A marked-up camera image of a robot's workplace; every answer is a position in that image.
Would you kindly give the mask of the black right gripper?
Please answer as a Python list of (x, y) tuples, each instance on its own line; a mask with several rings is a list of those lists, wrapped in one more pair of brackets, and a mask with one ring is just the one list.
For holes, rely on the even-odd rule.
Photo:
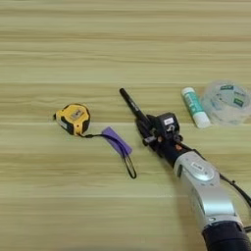
[(171, 129), (161, 134), (156, 130), (156, 117), (152, 115), (138, 115), (136, 126), (142, 136), (145, 146), (150, 146), (158, 156), (164, 158), (172, 167), (178, 157), (191, 151), (191, 148), (182, 144), (183, 137), (178, 130)]

